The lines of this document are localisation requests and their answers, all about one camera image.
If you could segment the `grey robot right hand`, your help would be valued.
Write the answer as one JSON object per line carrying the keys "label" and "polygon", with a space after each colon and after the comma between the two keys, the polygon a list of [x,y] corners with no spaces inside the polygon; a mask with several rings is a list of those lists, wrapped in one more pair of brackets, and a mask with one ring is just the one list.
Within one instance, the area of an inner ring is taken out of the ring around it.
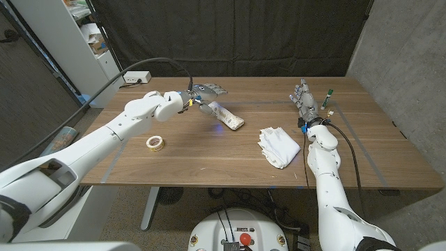
{"label": "grey robot right hand", "polygon": [[318,104],[304,78],[300,80],[300,84],[295,86],[294,93],[290,94],[289,98],[299,110],[299,127],[303,126],[302,122],[305,122],[307,128],[321,123],[322,118],[318,115]]}

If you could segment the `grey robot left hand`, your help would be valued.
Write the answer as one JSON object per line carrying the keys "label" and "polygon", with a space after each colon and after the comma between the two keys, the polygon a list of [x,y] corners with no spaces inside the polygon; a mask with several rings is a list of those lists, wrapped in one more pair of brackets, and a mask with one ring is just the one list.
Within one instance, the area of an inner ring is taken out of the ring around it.
{"label": "grey robot left hand", "polygon": [[228,92],[221,86],[207,83],[207,84],[193,84],[188,91],[190,94],[190,104],[199,105],[199,110],[204,114],[211,115],[213,109],[209,106],[218,96],[226,95]]}

